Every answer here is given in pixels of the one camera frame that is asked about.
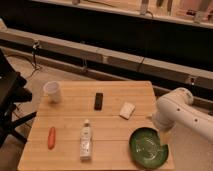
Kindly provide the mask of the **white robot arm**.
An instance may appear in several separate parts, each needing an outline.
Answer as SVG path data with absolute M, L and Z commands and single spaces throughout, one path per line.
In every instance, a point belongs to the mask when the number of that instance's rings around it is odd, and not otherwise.
M 179 123 L 213 142 L 213 117 L 193 108 L 193 101 L 193 94 L 183 87 L 162 95 L 156 101 L 153 124 L 159 131 L 166 132 Z

